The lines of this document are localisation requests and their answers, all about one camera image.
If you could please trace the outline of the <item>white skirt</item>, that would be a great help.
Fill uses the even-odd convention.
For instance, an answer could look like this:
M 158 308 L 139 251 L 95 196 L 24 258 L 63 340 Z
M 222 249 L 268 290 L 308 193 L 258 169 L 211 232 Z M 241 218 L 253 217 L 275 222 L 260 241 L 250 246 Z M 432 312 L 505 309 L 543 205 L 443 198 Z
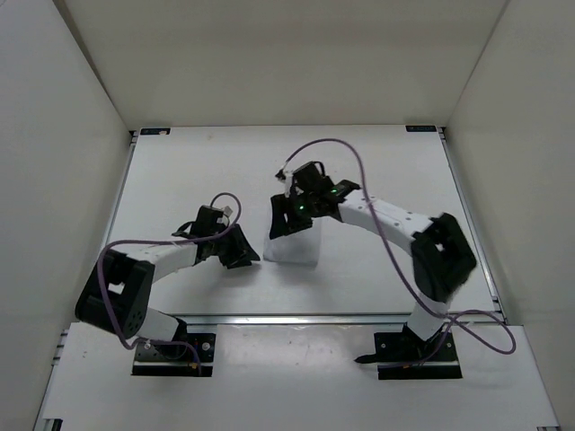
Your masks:
M 266 238 L 263 258 L 270 262 L 316 266 L 322 244 L 322 221 L 314 220 L 312 227 L 276 239 Z

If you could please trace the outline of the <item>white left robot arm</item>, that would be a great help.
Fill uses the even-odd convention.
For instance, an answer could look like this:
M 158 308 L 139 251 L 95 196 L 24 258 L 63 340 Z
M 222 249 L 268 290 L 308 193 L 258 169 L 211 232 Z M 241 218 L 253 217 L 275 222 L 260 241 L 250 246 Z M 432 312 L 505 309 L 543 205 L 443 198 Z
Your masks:
M 150 339 L 168 357 L 182 355 L 188 346 L 184 322 L 151 309 L 152 284 L 213 256 L 228 268 L 250 266 L 261 258 L 245 238 L 241 226 L 189 221 L 170 241 L 121 240 L 102 250 L 75 305 L 75 317 L 116 334 L 121 343 Z

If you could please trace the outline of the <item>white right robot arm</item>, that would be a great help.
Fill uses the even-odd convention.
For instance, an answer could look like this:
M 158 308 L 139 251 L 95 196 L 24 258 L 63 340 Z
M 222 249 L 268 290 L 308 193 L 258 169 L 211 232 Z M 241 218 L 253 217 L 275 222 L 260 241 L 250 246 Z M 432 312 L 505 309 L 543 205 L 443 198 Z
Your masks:
M 435 348 L 456 291 L 475 270 L 477 260 L 460 224 L 443 213 L 429 217 L 371 198 L 357 183 L 342 180 L 323 189 L 294 187 L 270 198 L 269 238 L 288 237 L 313 226 L 313 220 L 331 217 L 342 224 L 382 234 L 411 257 L 418 290 L 416 305 L 406 323 L 403 351 L 423 359 Z

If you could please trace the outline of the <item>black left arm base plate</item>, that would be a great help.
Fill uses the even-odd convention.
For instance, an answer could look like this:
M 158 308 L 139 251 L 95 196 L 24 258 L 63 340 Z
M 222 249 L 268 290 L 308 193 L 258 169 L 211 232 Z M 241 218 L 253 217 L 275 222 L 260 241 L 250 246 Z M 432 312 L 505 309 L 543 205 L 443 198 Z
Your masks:
M 189 330 L 183 326 L 176 332 L 176 340 L 193 346 L 199 363 L 185 346 L 139 346 L 134 355 L 131 374 L 149 377 L 211 377 L 217 334 L 207 330 Z

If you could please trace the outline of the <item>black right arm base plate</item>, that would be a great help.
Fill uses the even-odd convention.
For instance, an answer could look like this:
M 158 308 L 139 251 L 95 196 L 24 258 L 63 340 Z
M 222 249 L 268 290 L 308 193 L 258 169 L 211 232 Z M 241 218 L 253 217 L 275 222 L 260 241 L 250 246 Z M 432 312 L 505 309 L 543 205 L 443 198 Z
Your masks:
M 399 332 L 376 332 L 375 351 L 358 356 L 359 365 L 376 365 L 380 381 L 459 380 L 463 378 L 454 337 L 438 330 L 422 341 L 403 326 Z

